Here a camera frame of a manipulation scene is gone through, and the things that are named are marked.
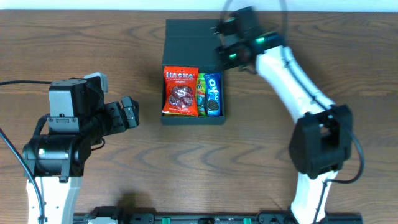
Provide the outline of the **blue Oreo pack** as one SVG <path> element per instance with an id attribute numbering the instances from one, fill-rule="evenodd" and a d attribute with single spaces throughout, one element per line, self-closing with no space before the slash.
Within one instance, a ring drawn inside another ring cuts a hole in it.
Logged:
<path id="1" fill-rule="evenodd" d="M 208 116 L 221 115 L 220 73 L 208 73 L 206 81 L 206 112 Z"/>

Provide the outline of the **Haribo gummy bag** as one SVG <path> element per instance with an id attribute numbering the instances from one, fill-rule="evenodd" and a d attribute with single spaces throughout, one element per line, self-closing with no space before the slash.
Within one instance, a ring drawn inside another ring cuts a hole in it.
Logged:
<path id="1" fill-rule="evenodd" d="M 206 116 L 206 81 L 205 74 L 200 73 L 197 80 L 197 108 L 199 116 Z"/>

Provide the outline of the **dark green box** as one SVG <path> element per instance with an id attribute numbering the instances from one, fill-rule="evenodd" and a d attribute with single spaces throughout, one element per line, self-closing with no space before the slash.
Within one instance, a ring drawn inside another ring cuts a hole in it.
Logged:
<path id="1" fill-rule="evenodd" d="M 219 73 L 220 116 L 169 116 L 161 114 L 163 125 L 222 125 L 225 122 L 224 74 L 216 49 L 221 41 L 215 34 L 217 19 L 167 19 L 162 66 L 196 67 L 200 73 Z"/>

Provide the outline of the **red candy bag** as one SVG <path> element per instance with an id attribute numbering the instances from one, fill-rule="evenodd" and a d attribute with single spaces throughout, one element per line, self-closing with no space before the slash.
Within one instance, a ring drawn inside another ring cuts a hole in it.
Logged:
<path id="1" fill-rule="evenodd" d="M 166 99 L 162 112 L 177 116 L 198 117 L 196 67 L 164 67 Z"/>

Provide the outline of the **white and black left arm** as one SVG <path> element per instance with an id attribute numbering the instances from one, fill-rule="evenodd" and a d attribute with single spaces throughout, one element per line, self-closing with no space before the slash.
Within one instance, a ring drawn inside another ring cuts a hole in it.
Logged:
<path id="1" fill-rule="evenodd" d="M 33 176 L 26 185 L 29 223 L 72 223 L 93 147 L 139 125 L 138 102 L 125 96 L 105 103 L 107 92 L 108 79 L 100 72 L 50 84 L 50 112 L 22 150 Z"/>

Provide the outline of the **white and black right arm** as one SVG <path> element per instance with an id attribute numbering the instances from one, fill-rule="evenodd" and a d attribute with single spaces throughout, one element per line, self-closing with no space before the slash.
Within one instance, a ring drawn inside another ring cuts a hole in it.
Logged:
<path id="1" fill-rule="evenodd" d="M 285 37 L 265 32 L 251 7 L 222 17 L 217 51 L 223 69 L 254 65 L 287 108 L 295 124 L 289 155 L 298 171 L 290 211 L 297 223 L 322 223 L 331 183 L 351 157 L 351 139 L 342 121 L 352 122 L 346 105 L 337 106 L 309 79 L 297 63 Z"/>

